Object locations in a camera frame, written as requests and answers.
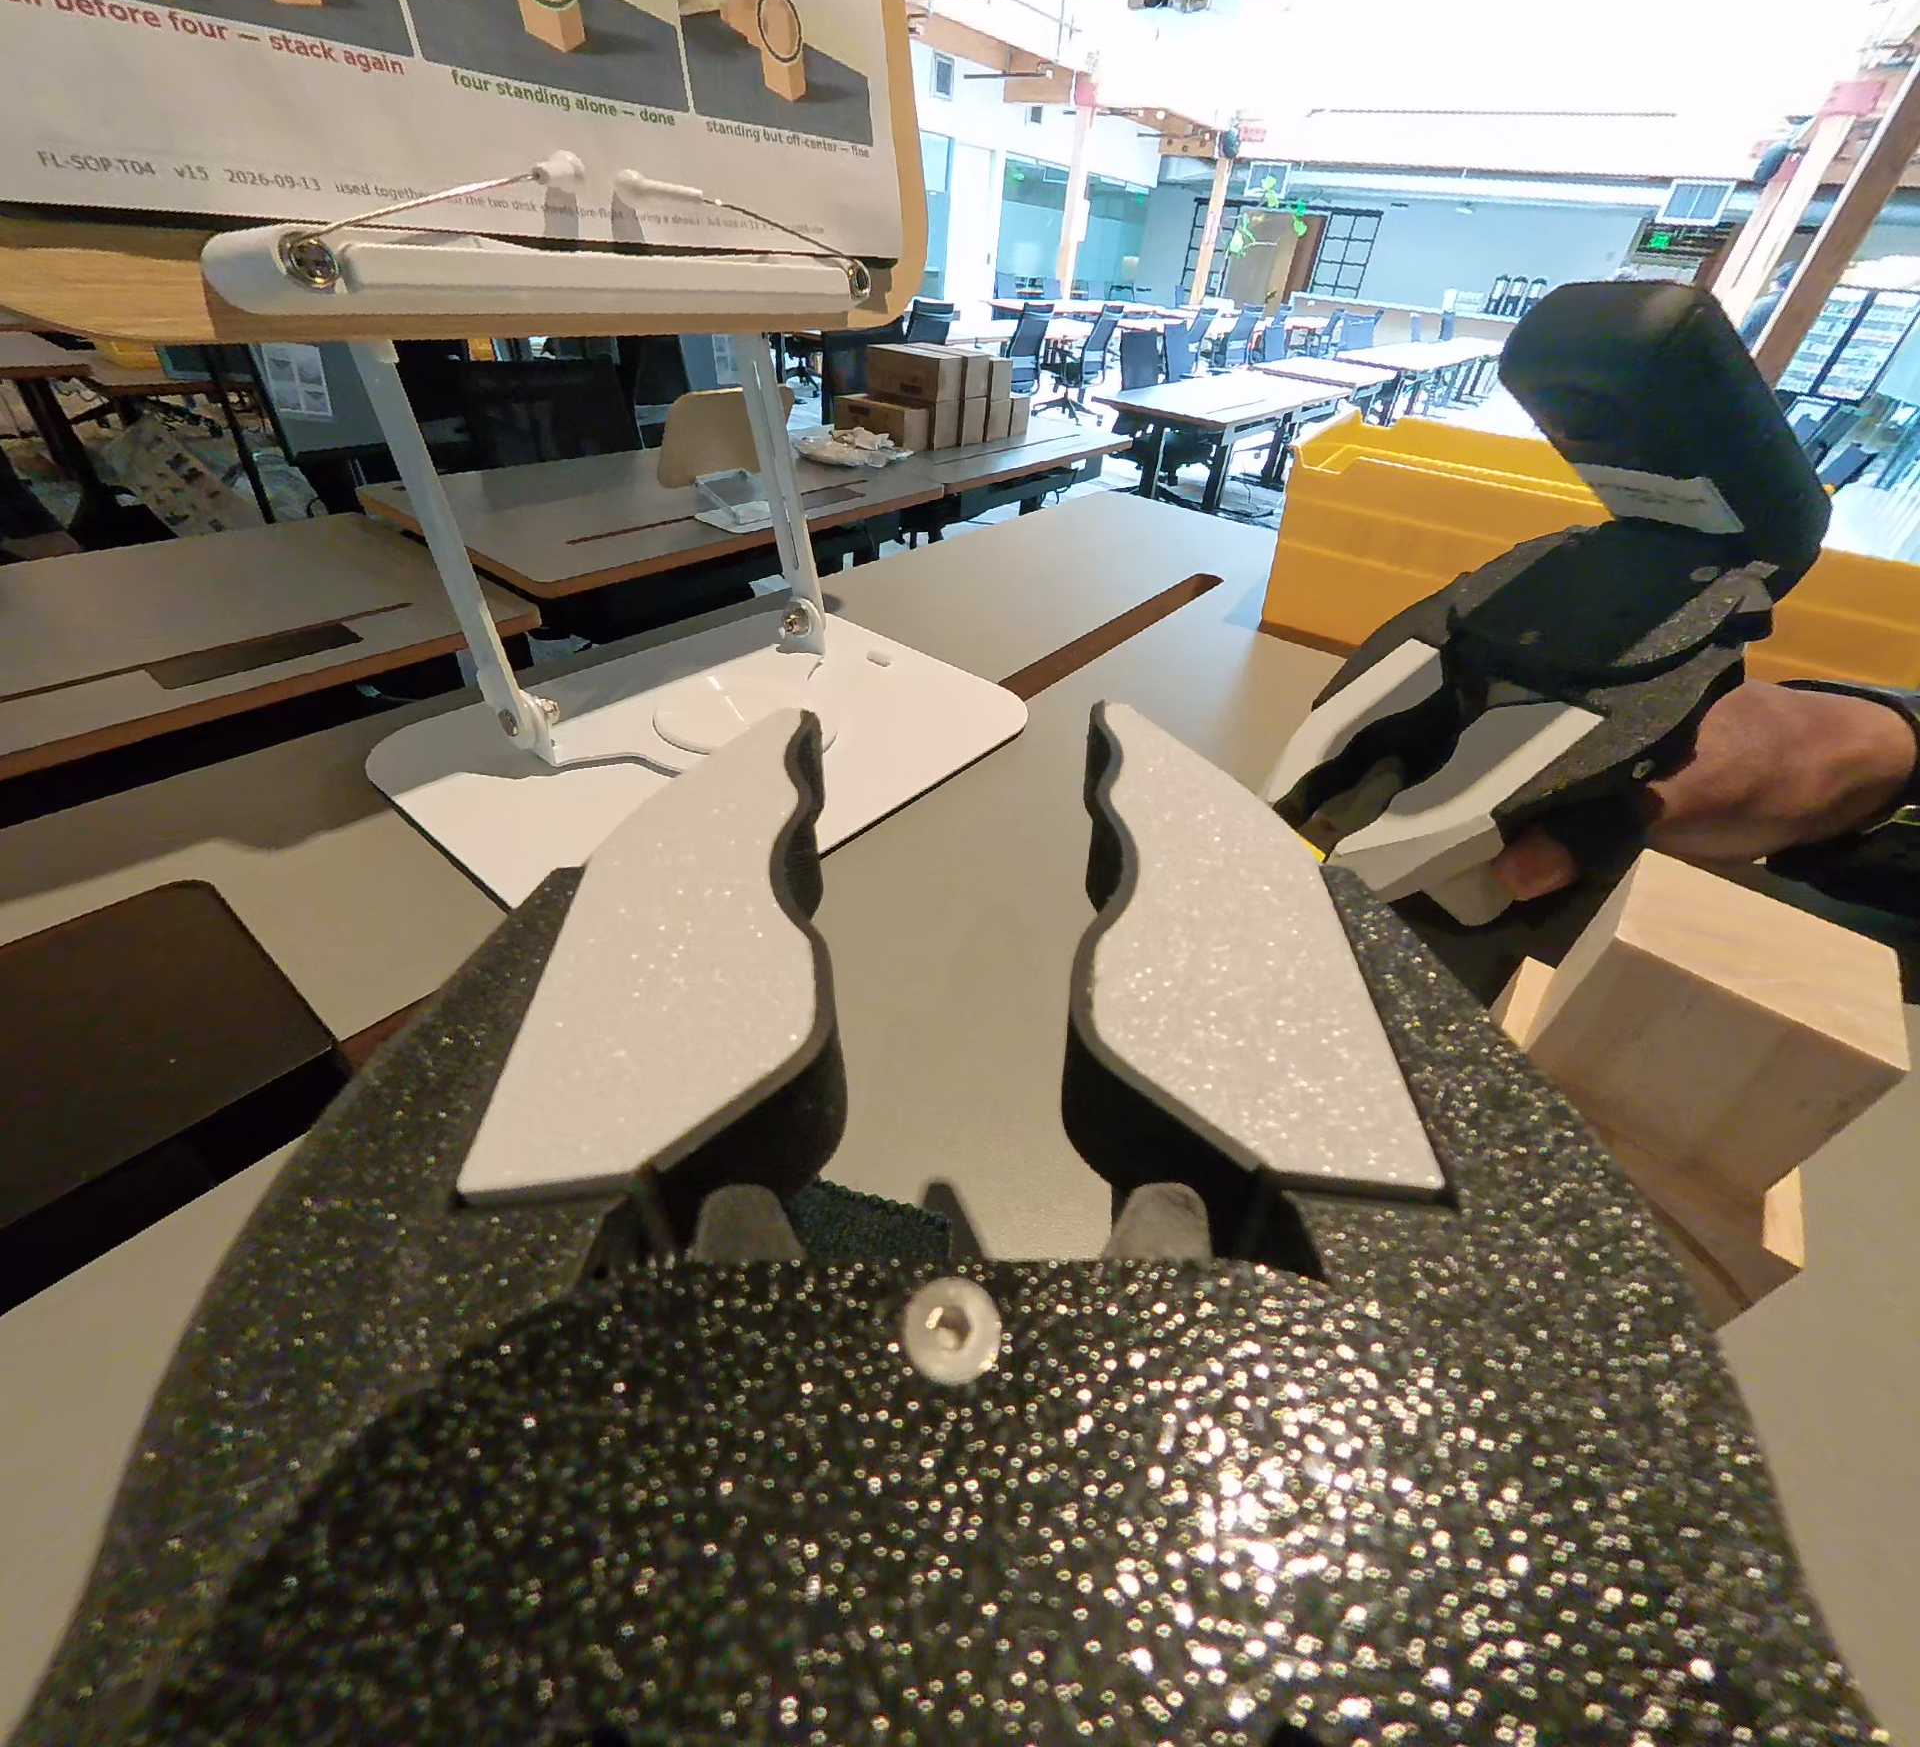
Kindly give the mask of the large natural wooden cube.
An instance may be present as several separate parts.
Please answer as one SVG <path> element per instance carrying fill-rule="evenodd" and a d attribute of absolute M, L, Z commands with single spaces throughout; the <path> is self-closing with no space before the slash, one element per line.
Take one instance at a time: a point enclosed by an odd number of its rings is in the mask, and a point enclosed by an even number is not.
<path fill-rule="evenodd" d="M 1725 1056 L 1753 1020 L 1739 996 L 1640 951 L 1610 947 L 1580 977 L 1525 961 L 1491 1012 L 1636 1183 L 1710 1324 L 1802 1269 L 1798 1174 L 1756 1187 L 1696 1145 L 1703 1113 L 1719 1101 L 1708 1056 Z"/>

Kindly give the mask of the printed instruction sheet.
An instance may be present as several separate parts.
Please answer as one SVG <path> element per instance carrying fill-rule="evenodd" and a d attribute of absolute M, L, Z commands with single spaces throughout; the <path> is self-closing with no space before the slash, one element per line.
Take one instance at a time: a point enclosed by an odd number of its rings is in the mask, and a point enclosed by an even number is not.
<path fill-rule="evenodd" d="M 2 0 L 3 201 L 544 239 L 904 247 L 884 0 Z"/>

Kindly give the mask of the small wooden tablet stand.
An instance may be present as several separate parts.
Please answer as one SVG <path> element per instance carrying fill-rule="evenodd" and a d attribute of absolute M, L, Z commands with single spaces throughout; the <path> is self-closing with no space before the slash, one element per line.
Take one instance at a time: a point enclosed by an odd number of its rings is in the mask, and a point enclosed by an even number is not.
<path fill-rule="evenodd" d="M 773 525 L 740 388 L 689 390 L 675 398 L 656 474 L 659 487 L 689 487 L 693 517 L 715 529 L 739 536 Z"/>

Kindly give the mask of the stack of yellow plastic bins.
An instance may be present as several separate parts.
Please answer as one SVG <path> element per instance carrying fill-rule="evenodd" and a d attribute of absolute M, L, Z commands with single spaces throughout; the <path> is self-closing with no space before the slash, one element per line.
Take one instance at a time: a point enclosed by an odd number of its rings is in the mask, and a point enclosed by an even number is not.
<path fill-rule="evenodd" d="M 1351 415 L 1306 438 L 1285 479 L 1265 632 L 1351 654 L 1378 625 L 1525 540 L 1603 521 L 1544 438 Z M 1749 658 L 1764 680 L 1918 685 L 1918 570 L 1829 536 Z"/>

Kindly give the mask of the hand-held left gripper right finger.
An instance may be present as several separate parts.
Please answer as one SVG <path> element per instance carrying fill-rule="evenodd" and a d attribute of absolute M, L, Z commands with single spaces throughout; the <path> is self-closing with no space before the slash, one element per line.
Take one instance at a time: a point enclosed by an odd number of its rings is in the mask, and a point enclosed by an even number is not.
<path fill-rule="evenodd" d="M 1442 1203 L 1447 1181 L 1311 849 L 1136 709 L 1090 711 L 1093 917 L 1067 1133 L 1108 1183 L 1183 1183 L 1219 1253 L 1279 1189 Z"/>

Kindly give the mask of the medium natural wooden cube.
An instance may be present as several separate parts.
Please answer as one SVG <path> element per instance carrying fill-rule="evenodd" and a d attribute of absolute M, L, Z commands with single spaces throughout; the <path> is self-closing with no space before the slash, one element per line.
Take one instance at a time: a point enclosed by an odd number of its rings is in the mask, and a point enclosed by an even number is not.
<path fill-rule="evenodd" d="M 1590 1121 L 1762 1194 L 1907 1072 L 1893 951 L 1644 854 L 1495 1020 Z"/>

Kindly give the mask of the white and wood document stand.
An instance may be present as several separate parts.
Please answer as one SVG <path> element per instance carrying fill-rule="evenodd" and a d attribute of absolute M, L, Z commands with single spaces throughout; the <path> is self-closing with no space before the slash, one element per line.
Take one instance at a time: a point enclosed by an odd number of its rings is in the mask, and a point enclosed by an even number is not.
<path fill-rule="evenodd" d="M 263 224 L 179 228 L 27 224 L 3 215 L 3 310 L 100 338 L 184 342 L 199 315 L 217 334 L 289 333 L 316 320 L 348 344 L 476 665 L 482 705 L 403 727 L 366 756 L 371 785 L 502 903 L 556 867 L 582 865 L 634 820 L 659 835 L 720 835 L 720 802 L 691 816 L 640 809 L 675 777 L 715 767 L 746 737 L 811 740 L 813 840 L 827 851 L 1016 738 L 1007 688 L 836 619 L 818 587 L 797 457 L 768 338 L 865 310 L 878 267 L 848 254 L 561 251 L 398 230 Z M 480 593 L 448 482 L 439 478 L 397 375 L 397 337 L 430 320 L 502 333 L 580 322 L 589 334 L 659 334 L 709 322 L 732 337 L 739 398 L 770 505 L 787 608 L 624 653 L 559 680 L 513 673 Z"/>

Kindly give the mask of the grey desk with dark slot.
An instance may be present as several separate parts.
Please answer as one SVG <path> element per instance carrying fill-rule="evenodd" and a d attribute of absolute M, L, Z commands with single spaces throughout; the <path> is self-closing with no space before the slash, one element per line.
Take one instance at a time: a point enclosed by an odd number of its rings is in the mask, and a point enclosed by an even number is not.
<path fill-rule="evenodd" d="M 367 515 L 2 571 L 2 777 L 465 645 L 422 543 Z"/>

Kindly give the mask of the stack of cardboard boxes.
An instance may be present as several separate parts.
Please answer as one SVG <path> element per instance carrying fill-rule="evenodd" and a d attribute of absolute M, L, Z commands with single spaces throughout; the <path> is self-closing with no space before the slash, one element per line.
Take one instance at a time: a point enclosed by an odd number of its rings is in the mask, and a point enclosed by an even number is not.
<path fill-rule="evenodd" d="M 1027 434 L 1033 368 L 967 344 L 882 342 L 865 353 L 865 390 L 838 392 L 830 428 L 889 438 L 910 452 Z"/>

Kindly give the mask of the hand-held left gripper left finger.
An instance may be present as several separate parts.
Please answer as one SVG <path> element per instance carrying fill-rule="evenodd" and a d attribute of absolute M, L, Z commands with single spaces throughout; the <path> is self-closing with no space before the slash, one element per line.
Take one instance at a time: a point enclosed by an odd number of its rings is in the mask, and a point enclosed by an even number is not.
<path fill-rule="evenodd" d="M 700 1203 L 784 1198 L 844 1129 L 813 925 L 821 723 L 783 709 L 625 820 L 586 863 L 457 1194 L 475 1208 L 640 1198 L 651 1239 Z"/>

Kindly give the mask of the person's right hand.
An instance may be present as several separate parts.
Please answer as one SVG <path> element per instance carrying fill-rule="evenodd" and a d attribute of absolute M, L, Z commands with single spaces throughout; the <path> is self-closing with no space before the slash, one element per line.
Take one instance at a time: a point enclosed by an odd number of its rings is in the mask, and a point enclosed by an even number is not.
<path fill-rule="evenodd" d="M 1916 690 L 1746 678 L 1636 787 L 1633 846 L 1706 867 L 1864 833 L 1918 805 Z"/>

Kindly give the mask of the person's right forearm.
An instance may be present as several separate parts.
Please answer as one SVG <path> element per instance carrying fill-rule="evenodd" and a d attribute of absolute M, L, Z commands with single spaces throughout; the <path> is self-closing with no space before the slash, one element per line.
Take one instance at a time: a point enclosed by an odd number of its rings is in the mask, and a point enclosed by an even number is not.
<path fill-rule="evenodd" d="M 1762 875 L 1813 917 L 1892 945 L 1904 1000 L 1918 1004 L 1918 805 L 1858 835 L 1780 849 Z"/>

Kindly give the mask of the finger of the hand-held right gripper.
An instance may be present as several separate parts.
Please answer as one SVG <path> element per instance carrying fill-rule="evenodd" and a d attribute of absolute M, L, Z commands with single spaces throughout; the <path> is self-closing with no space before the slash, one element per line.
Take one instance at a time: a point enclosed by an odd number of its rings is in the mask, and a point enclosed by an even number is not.
<path fill-rule="evenodd" d="M 1351 662 L 1288 737 L 1263 797 L 1282 818 L 1422 809 L 1426 783 L 1481 713 L 1481 670 L 1456 649 L 1402 640 Z"/>
<path fill-rule="evenodd" d="M 1346 775 L 1351 762 L 1378 756 L 1398 756 L 1411 775 L 1413 737 L 1428 717 L 1426 709 L 1401 709 L 1336 727 L 1313 713 L 1285 751 L 1288 762 L 1300 758 L 1304 767 L 1276 796 L 1276 809 L 1308 831 L 1317 822 L 1308 811 L 1311 775 Z M 1313 848 L 1346 865 L 1489 863 L 1504 846 L 1496 807 L 1599 727 L 1601 715 L 1587 709 L 1491 709 L 1469 723 L 1430 777 L 1404 780 L 1369 823 L 1340 840 L 1322 823 Z"/>

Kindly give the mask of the grey desk with wooden edge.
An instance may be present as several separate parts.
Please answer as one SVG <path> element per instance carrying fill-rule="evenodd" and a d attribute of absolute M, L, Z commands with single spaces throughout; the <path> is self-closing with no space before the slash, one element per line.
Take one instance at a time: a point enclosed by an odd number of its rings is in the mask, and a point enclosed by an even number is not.
<path fill-rule="evenodd" d="M 1113 432 L 1036 419 L 1024 437 L 915 452 L 884 469 L 798 462 L 811 532 L 918 511 L 951 493 L 1016 497 L 1043 474 L 1100 459 Z M 549 601 L 656 568 L 718 560 L 768 546 L 766 521 L 729 533 L 697 517 L 695 493 L 661 487 L 653 450 L 628 450 L 439 479 L 475 568 L 517 593 Z"/>

